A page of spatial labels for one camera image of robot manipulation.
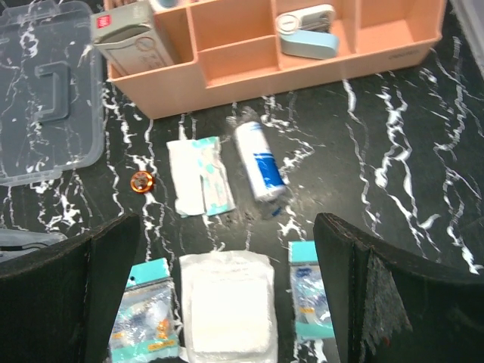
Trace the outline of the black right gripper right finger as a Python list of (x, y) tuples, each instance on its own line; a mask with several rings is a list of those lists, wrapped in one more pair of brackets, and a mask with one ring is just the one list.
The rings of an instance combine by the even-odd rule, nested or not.
[(481, 362), (483, 278), (394, 247), (331, 213), (313, 227), (343, 362)]

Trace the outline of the clear plastic medicine box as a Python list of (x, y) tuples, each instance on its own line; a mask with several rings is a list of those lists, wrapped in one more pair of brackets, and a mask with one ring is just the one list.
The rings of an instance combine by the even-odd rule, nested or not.
[(20, 231), (1, 229), (1, 262), (24, 256), (34, 250), (51, 246), (67, 237), (58, 232), (39, 233), (32, 231)]

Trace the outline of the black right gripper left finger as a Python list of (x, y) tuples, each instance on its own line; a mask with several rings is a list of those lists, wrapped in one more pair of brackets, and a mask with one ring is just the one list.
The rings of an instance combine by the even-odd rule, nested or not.
[(101, 362), (141, 223), (125, 214), (1, 264), (3, 362)]

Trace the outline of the white gauze pad packet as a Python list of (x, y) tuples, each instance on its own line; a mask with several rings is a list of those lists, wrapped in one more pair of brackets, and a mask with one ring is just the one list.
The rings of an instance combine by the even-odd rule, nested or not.
[(246, 250), (179, 259), (185, 348), (190, 362), (276, 362), (275, 270)]

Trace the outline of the white teal dressing packet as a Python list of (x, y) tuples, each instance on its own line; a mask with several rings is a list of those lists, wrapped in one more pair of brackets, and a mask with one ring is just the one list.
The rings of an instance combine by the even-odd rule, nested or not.
[(175, 188), (175, 211), (183, 218), (216, 216), (235, 209), (219, 137), (166, 143)]

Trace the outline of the white blue bandage roll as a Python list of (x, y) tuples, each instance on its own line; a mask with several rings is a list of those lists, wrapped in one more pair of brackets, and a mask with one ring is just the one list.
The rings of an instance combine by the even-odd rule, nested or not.
[(268, 144), (258, 113), (243, 107), (232, 117), (232, 139), (244, 167), (255, 206), (263, 219), (280, 215), (289, 200), (276, 159)]

